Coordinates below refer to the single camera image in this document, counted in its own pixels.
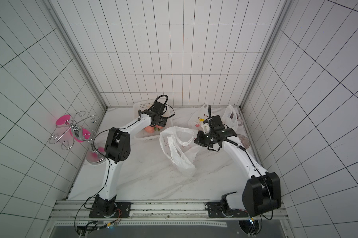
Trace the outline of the white bag red lettering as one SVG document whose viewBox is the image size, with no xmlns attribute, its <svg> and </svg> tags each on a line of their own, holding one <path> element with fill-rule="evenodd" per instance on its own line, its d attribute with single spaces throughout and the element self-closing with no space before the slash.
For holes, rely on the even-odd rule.
<svg viewBox="0 0 358 238">
<path fill-rule="evenodd" d="M 195 174 L 196 167 L 193 162 L 202 149 L 194 143 L 196 136 L 196 130 L 182 127 L 170 127 L 160 133 L 159 142 L 163 153 L 186 177 Z"/>
</svg>

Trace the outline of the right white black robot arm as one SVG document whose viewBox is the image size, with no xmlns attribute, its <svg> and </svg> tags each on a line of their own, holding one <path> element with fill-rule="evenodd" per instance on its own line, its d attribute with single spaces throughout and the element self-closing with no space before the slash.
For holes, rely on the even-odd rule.
<svg viewBox="0 0 358 238">
<path fill-rule="evenodd" d="M 211 116 L 203 122 L 194 142 L 218 152 L 221 149 L 242 169 L 245 186 L 241 191 L 229 192 L 219 203 L 207 203 L 210 217 L 255 217 L 281 208 L 281 181 L 279 176 L 264 169 L 243 146 L 237 133 L 224 125 L 220 116 Z"/>
</svg>

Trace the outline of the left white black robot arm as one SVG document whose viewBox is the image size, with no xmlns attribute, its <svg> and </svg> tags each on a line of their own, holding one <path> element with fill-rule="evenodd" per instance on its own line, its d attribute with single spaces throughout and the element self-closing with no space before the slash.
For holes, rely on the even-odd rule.
<svg viewBox="0 0 358 238">
<path fill-rule="evenodd" d="M 116 207 L 116 189 L 120 169 L 130 153 L 130 138 L 144 130 L 146 127 L 159 126 L 164 128 L 168 119 L 175 113 L 165 117 L 169 105 L 166 102 L 161 103 L 155 100 L 152 106 L 144 111 L 138 111 L 138 117 L 129 124 L 121 128 L 111 128 L 106 130 L 108 133 L 104 152 L 101 153 L 97 148 L 95 152 L 105 158 L 106 169 L 101 189 L 92 197 L 94 203 L 91 208 L 90 217 L 101 216 L 112 218 L 118 212 Z"/>
</svg>

